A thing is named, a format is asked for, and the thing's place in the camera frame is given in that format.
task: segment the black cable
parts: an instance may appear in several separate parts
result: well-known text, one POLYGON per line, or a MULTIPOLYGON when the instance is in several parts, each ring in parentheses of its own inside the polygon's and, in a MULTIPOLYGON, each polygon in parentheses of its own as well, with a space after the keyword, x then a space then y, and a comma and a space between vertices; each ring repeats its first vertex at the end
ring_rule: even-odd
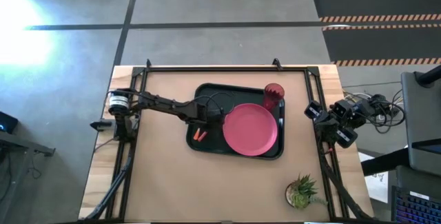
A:
POLYGON ((8 187, 6 188, 5 193, 3 193, 3 196, 0 198, 0 203, 4 200, 4 198, 8 194, 9 188, 10 188, 10 186, 12 184, 11 155, 10 155, 10 152, 8 152, 8 171, 6 173, 9 174, 9 183, 8 183, 8 187))
POLYGON ((31 159, 30 162, 31 162, 31 164, 32 164, 32 167, 29 168, 28 171, 29 171, 29 170, 32 170, 32 178, 34 178, 34 179, 39 179, 40 176, 41 176, 41 172, 40 172, 40 170, 38 170, 38 169, 35 167, 35 164, 34 164, 34 156, 32 156, 32 159, 31 159))
POLYGON ((384 110, 384 108, 383 108, 382 105, 380 105, 379 108, 380 108, 381 112, 383 112, 383 116, 384 116, 384 121, 383 121, 382 124, 385 124, 385 123, 387 123, 387 114, 386 114, 386 110, 384 110))
POLYGON ((236 107, 236 102, 235 102, 235 100, 234 100, 234 93, 233 93, 233 92, 232 92, 231 94, 226 93, 226 92, 216 92, 216 93, 214 93, 213 95, 210 96, 211 99, 208 99, 207 102, 205 103, 205 105, 206 105, 207 108, 208 108, 208 103, 209 103, 211 100, 214 101, 214 97, 217 96, 217 95, 219 95, 219 94, 226 94, 227 96, 231 97, 231 99, 233 100, 233 107, 229 110, 229 112, 228 112, 227 114, 231 113, 231 112, 234 110, 234 107, 236 107))
MULTIPOLYGON (((392 97, 392 103, 395 103, 395 98, 398 96, 398 94, 399 94, 401 91, 402 91, 402 89, 401 89, 401 90, 398 90, 398 91, 394 94, 394 96, 392 97)), ((391 116, 390 124, 392 124, 392 122, 393 122, 393 118, 394 118, 394 117, 395 117, 395 116, 391 116)), ((386 134, 390 129, 391 129, 391 126, 388 126, 387 129, 386 129, 385 131, 381 131, 381 130, 378 128, 378 126, 375 125, 375 130, 376 130, 378 133, 380 133, 380 134, 386 134)))
POLYGON ((376 122, 376 121, 372 121, 372 120, 369 119, 367 116, 365 116, 365 115, 363 115, 363 114, 361 114, 361 113, 356 112, 356 114, 358 114, 358 115, 360 115, 360 116, 366 118, 366 120, 368 120, 368 121, 369 121, 371 124, 373 124, 373 125, 387 126, 387 127, 394 127, 394 126, 400 125, 400 124, 403 123, 403 121, 406 119, 406 113, 405 113, 404 109, 401 108, 399 105, 397 105, 397 104, 395 104, 395 103, 390 103, 390 102, 387 102, 387 101, 378 101, 377 103, 385 103, 385 104, 389 104, 389 105, 392 105, 392 106, 395 106, 396 108, 398 108, 398 109, 402 112, 402 118, 401 118, 401 120, 398 121, 398 123, 394 123, 394 124, 378 123, 378 122, 376 122))
MULTIPOLYGON (((135 95, 135 96, 139 96, 139 97, 147 98, 147 97, 143 96, 142 94, 140 94, 140 93, 138 93, 138 92, 133 92, 133 91, 129 92, 129 91, 124 91, 124 90, 111 90, 111 91, 109 91, 109 92, 107 92, 107 93, 109 94, 109 93, 112 93, 112 92, 116 92, 116 93, 124 93, 124 94, 133 94, 133 95, 135 95)), ((195 97, 193 100, 188 101, 186 104, 184 104, 184 105, 182 105, 182 106, 187 106, 187 105, 191 104, 192 102, 194 102, 195 100, 197 100, 197 99, 202 99, 202 98, 212 99, 210 96, 198 96, 198 97, 195 97)), ((219 109, 220 111, 222 111, 222 108, 219 106, 219 104, 217 104, 217 102, 216 102, 215 100, 213 100, 213 99, 212 99, 212 101, 216 104, 216 106, 218 107, 218 109, 219 109)))

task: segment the cable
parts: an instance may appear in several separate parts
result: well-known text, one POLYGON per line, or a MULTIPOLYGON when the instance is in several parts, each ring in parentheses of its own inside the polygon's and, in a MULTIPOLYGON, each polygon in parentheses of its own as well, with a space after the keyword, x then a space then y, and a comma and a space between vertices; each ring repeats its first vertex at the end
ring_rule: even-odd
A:
POLYGON ((395 98, 398 96, 398 94, 400 93, 402 91, 402 89, 401 90, 398 90, 395 94, 394 94, 394 96, 392 97, 392 103, 395 103, 395 98))
POLYGON ((8 171, 7 171, 7 173, 9 174, 9 183, 8 183, 8 187, 6 188, 5 193, 3 193, 3 196, 0 198, 0 203, 3 201, 3 199, 8 194, 9 188, 10 188, 10 186, 12 184, 11 155, 10 155, 10 152, 8 152, 8 171))
POLYGON ((233 92, 232 92, 231 94, 228 94, 228 93, 226 93, 226 92, 216 92, 216 93, 214 93, 213 95, 209 96, 209 97, 211 97, 211 99, 208 99, 207 102, 205 103, 205 105, 206 105, 207 108, 208 108, 208 103, 209 103, 211 100, 213 100, 215 96, 217 96, 217 95, 219 95, 219 94, 226 94, 227 96, 229 96, 229 97, 231 97, 231 98, 233 99, 233 107, 231 108, 231 110, 230 110, 227 114, 231 113, 231 112, 233 111, 234 107, 236 107, 236 102, 235 102, 235 100, 234 100, 234 93, 233 93, 233 92))
MULTIPOLYGON (((394 96, 392 97, 392 103, 395 103, 395 104, 399 104, 398 102, 402 99, 402 97, 400 96, 400 97, 398 97, 396 100, 395 100, 395 98, 398 96, 398 94, 400 93, 402 91, 402 89, 401 90, 398 90, 395 94, 394 94, 394 96)), ((393 118, 394 118, 395 116, 391 116, 391 120, 390 120, 390 124, 392 125, 392 122, 393 122, 393 118)), ((391 126, 388 126, 387 127, 387 129, 385 130, 385 131, 382 131, 382 130, 380 130, 379 128, 378 128, 378 126, 375 126, 375 129, 376 129, 376 131, 378 132, 378 133, 380 133, 380 134, 386 134, 390 129, 391 129, 391 126)))
MULTIPOLYGON (((124 94, 132 94, 132 95, 135 95, 135 96, 139 96, 139 97, 146 98, 146 97, 143 96, 142 94, 140 94, 140 93, 138 93, 138 92, 133 92, 133 91, 129 92, 129 91, 123 91, 123 90, 110 90, 110 91, 107 92, 107 94, 112 93, 112 92, 124 93, 124 94)), ((187 105, 189 105, 189 104, 195 102, 195 100, 197 100, 197 99, 202 99, 202 98, 208 98, 209 100, 208 100, 207 102, 209 102, 209 101, 213 101, 214 104, 216 104, 216 107, 219 109, 219 111, 220 111, 220 112, 223 111, 223 109, 222 109, 222 108, 219 106, 219 104, 213 99, 212 96, 197 96, 197 97, 195 97, 194 99, 192 99, 191 101, 188 101, 187 103, 183 104, 182 106, 183 106, 183 107, 184 107, 184 106, 187 106, 187 105)))
POLYGON ((350 92, 345 91, 345 93, 349 95, 349 96, 345 96, 345 99, 346 99, 347 97, 350 97, 350 96, 355 96, 355 97, 358 97, 358 98, 363 99, 362 97, 359 97, 359 95, 367 96, 368 99, 370 99, 370 98, 372 97, 372 96, 369 95, 369 94, 361 93, 361 92, 359 92, 359 93, 350 93, 350 92))
POLYGON ((406 113, 404 112, 404 109, 401 108, 397 103, 390 103, 390 102, 387 102, 387 101, 379 101, 379 102, 376 102, 376 103, 377 103, 377 104, 379 104, 379 103, 386 103, 386 104, 389 104, 389 105, 392 105, 392 106, 395 106, 396 108, 398 108, 398 109, 402 112, 402 118, 401 118, 401 120, 398 121, 398 123, 394 123, 394 124, 378 123, 378 122, 376 122, 376 121, 372 121, 372 120, 369 119, 367 116, 365 116, 365 115, 363 115, 363 114, 361 114, 361 113, 356 112, 356 114, 358 114, 358 115, 360 115, 360 116, 366 118, 366 120, 368 120, 371 124, 373 124, 373 125, 377 125, 377 126, 394 127, 394 126, 400 125, 400 124, 406 119, 406 113))
POLYGON ((133 125, 133 129, 135 130, 136 128, 138 128, 138 126, 139 126, 139 119, 140 118, 138 118, 137 120, 136 120, 136 123, 133 125))
POLYGON ((32 167, 28 169, 28 172, 29 172, 29 170, 32 170, 32 177, 33 177, 34 179, 39 179, 40 176, 41 176, 41 172, 40 172, 40 170, 38 170, 38 169, 35 167, 35 164, 34 164, 34 156, 32 156, 32 159, 31 159, 30 162, 31 162, 31 164, 32 164, 32 167))
POLYGON ((100 144, 99 146, 97 146, 97 147, 94 149, 94 152, 96 152, 100 147, 102 147, 102 146, 104 146, 104 145, 107 145, 110 141, 116 140, 117 138, 118 138, 118 137, 113 137, 113 138, 111 138, 110 140, 108 140, 108 141, 106 141, 106 142, 100 144))

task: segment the keyboard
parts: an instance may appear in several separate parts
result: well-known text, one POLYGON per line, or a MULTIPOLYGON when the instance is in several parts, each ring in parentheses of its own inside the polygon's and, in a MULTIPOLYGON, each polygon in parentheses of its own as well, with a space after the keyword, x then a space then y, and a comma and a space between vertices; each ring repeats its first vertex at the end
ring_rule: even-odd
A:
POLYGON ((417 192, 392 187, 392 221, 398 223, 441 223, 441 201, 417 192))

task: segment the concrete floor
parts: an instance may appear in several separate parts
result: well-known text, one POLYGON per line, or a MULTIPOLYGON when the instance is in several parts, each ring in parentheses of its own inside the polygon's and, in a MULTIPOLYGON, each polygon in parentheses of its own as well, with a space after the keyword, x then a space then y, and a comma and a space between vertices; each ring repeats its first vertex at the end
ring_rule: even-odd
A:
MULTIPOLYGON (((17 31, 25 25, 121 24, 129 0, 0 0, 0 108, 20 120, 19 136, 51 147, 36 157, 9 223, 76 220, 120 30, 17 31)), ((313 0, 137 0, 132 23, 317 21, 313 0)), ((320 28, 130 30, 121 64, 329 63, 320 28)), ((350 92, 391 98, 404 71, 430 65, 340 68, 350 92)), ((366 125, 358 147, 390 152, 406 143, 404 126, 381 135, 366 125)))

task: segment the pink plate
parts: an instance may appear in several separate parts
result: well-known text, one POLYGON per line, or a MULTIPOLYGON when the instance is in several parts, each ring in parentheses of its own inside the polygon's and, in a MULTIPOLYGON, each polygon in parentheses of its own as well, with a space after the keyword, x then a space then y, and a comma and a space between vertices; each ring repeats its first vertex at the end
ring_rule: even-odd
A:
POLYGON ((245 156, 258 156, 276 142, 277 124, 271 113, 254 103, 236 106, 225 117, 223 135, 228 145, 245 156))

